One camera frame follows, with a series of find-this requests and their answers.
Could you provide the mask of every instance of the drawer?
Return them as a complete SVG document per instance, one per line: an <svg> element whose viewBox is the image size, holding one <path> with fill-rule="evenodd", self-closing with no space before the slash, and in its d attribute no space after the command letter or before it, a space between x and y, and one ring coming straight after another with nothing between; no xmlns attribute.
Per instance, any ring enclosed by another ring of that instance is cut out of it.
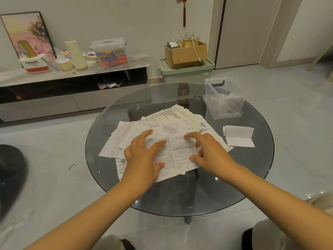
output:
<svg viewBox="0 0 333 250"><path fill-rule="evenodd" d="M72 96L81 111L91 110L105 108L120 97L137 89L144 88L145 86L145 84L139 84L121 88L78 93L73 94ZM128 101L128 103L135 102L137 100L137 98L132 98L130 101Z"/></svg>
<svg viewBox="0 0 333 250"><path fill-rule="evenodd" d="M0 104L0 118L5 122L75 111L79 108L71 95Z"/></svg>

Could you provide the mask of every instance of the tile floor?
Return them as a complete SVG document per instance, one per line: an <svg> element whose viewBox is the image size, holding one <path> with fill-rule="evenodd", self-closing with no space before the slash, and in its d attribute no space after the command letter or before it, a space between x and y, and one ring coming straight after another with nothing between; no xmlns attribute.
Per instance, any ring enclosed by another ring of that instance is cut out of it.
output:
<svg viewBox="0 0 333 250"><path fill-rule="evenodd" d="M259 65L215 70L230 77L267 120L275 156L267 180L306 198L333 188L332 63L266 69ZM1 249L22 249L104 194L85 160L85 140L97 114L0 128L0 143L19 148L30 171L7 218L28 210L29 219ZM106 232L126 237L137 250L239 250L242 232L266 216L249 200L194 217L160 217L129 208Z"/></svg>

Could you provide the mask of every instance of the glass table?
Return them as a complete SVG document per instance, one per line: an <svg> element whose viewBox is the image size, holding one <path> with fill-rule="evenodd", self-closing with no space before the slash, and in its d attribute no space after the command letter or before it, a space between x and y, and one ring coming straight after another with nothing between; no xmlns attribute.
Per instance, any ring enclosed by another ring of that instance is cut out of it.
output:
<svg viewBox="0 0 333 250"><path fill-rule="evenodd" d="M202 115L214 130L223 136L223 126L253 127L255 148L235 147L229 154L238 163L261 178L268 174L274 157L272 133L263 116L244 102L241 117L214 119L202 99L205 86L194 83L167 83L141 88L114 101L96 118L86 141L86 159L91 174L105 191L119 182L114 158L99 157L119 121L137 121L175 104ZM238 190L214 175L198 168L155 183L131 207L161 216L191 216L222 210L244 199Z"/></svg>

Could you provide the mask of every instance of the picture frame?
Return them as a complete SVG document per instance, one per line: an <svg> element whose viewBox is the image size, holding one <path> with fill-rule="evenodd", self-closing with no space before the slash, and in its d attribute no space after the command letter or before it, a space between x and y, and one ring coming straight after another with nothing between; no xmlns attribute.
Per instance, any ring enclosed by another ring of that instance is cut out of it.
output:
<svg viewBox="0 0 333 250"><path fill-rule="evenodd" d="M39 11L1 14L1 21L19 59L46 54L55 60L55 51Z"/></svg>

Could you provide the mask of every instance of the door frame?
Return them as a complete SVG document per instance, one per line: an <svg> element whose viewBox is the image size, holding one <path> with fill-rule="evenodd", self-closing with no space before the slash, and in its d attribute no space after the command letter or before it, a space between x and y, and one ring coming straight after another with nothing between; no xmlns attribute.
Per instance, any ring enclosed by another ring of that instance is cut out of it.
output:
<svg viewBox="0 0 333 250"><path fill-rule="evenodd" d="M303 0L281 0L272 29L269 33L259 64L266 68L281 67L277 61L286 41L291 25ZM223 26L223 15L227 0L214 0L208 57L217 60Z"/></svg>

